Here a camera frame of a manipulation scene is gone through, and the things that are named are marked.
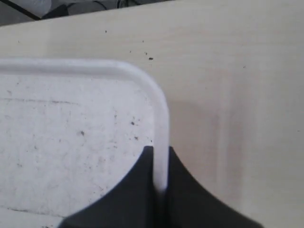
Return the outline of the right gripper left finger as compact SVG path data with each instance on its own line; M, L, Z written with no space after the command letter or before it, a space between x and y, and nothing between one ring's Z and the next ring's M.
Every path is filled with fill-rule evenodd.
M152 180L153 147L145 146L122 180L102 198L62 220L61 228L162 228Z

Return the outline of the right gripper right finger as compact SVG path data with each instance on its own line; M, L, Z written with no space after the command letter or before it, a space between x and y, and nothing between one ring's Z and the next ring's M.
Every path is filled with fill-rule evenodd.
M170 147L167 192L169 228L262 228L213 196L191 175Z

